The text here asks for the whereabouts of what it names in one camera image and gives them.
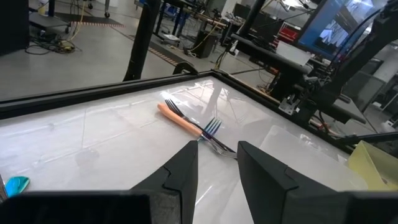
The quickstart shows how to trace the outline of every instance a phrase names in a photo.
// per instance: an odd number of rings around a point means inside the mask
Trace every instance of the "glossy white tabletop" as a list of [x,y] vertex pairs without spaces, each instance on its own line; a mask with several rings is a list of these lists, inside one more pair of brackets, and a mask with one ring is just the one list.
[[[335,189],[365,189],[347,154],[220,82],[202,78],[0,121],[0,174],[31,179],[27,190],[130,189],[194,137],[158,112],[171,98],[216,137],[240,140]],[[251,223],[238,164],[199,145],[194,223]]]

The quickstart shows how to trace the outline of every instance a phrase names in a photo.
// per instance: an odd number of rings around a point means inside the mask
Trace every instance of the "monitor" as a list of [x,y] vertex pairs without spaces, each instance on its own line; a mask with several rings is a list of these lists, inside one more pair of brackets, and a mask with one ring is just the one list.
[[383,5],[385,1],[324,0],[307,21],[296,44],[328,60],[333,59],[342,48],[338,55],[340,58],[371,25],[373,18],[363,24],[349,40],[348,36]]

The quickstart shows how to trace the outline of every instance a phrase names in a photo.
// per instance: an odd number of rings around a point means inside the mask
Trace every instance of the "workbench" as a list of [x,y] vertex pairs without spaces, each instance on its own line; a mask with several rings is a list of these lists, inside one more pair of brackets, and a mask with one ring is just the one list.
[[[173,75],[0,102],[0,173],[33,190],[130,189],[195,139],[157,109],[173,100],[216,137],[247,141],[335,190],[366,189],[345,166],[349,148],[300,126],[228,74]],[[238,163],[199,143],[194,223],[251,223]]]

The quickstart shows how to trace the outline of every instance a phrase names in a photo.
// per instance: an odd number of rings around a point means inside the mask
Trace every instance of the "laboratory floor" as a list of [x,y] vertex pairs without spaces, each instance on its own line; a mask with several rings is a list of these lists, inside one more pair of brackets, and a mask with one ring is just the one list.
[[[30,7],[38,8],[38,0],[29,0]],[[94,8],[86,9],[87,16],[104,16],[104,5],[93,1]],[[70,12],[70,0],[57,0],[56,12]],[[71,90],[95,85],[121,82],[124,78],[133,41],[129,38],[136,34],[141,15],[141,8],[136,8],[134,1],[119,0],[118,7],[110,7],[111,19],[125,27],[82,26],[73,43],[78,50],[72,54],[49,53],[30,55],[23,50],[0,57],[0,99],[18,98],[53,91]],[[172,21],[164,19],[163,27],[172,27]],[[190,27],[197,24],[186,24],[183,33],[195,33]],[[194,64],[198,71],[214,68],[215,61],[223,49],[216,50],[204,59],[189,57],[181,50],[160,44],[153,36],[152,43],[157,44],[176,56]],[[259,69],[251,63],[248,56],[242,53],[237,56],[228,54],[221,64],[221,69],[236,73]],[[142,78],[166,77],[172,74],[174,66],[164,58],[149,51],[146,56]],[[265,71],[251,71],[235,76],[253,87],[265,84],[273,76]],[[371,134],[374,129],[369,125],[358,123],[350,126],[350,134]]]

